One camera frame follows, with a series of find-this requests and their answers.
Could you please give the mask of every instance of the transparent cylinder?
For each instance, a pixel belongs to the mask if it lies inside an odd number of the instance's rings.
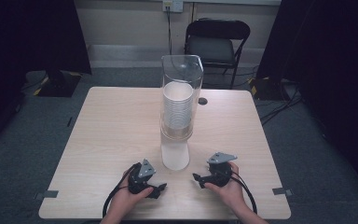
[[[187,139],[193,133],[200,96],[201,60],[196,55],[167,55],[161,60],[161,131],[174,140]]]

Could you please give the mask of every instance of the chair seat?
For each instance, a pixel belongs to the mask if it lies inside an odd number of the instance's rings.
[[[235,66],[234,49],[229,39],[208,38],[192,35],[188,39],[189,54],[201,57],[202,64],[213,66]]]

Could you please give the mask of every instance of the chair backrest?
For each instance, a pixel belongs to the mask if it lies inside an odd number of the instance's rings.
[[[191,35],[246,40],[251,33],[249,26],[243,21],[203,18],[191,22],[186,29],[186,43]]]

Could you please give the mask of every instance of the handheld controller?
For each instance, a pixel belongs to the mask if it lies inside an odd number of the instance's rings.
[[[236,156],[216,152],[207,160],[211,175],[201,177],[200,175],[193,174],[193,177],[199,182],[202,189],[205,188],[205,183],[212,183],[216,186],[223,187],[228,183],[232,175],[231,166],[228,164],[228,161],[235,159],[237,159]]]
[[[146,198],[157,199],[167,184],[162,184],[158,187],[147,184],[147,181],[155,173],[156,170],[147,159],[144,159],[142,164],[140,162],[136,163],[129,175],[129,191],[133,194],[137,194],[144,189],[152,187],[153,191]]]

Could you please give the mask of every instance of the clear plastic dispenser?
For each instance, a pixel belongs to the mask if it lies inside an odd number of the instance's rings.
[[[196,55],[167,55],[161,60],[162,161],[171,170],[182,170],[190,161],[187,140],[193,133],[203,68]]]

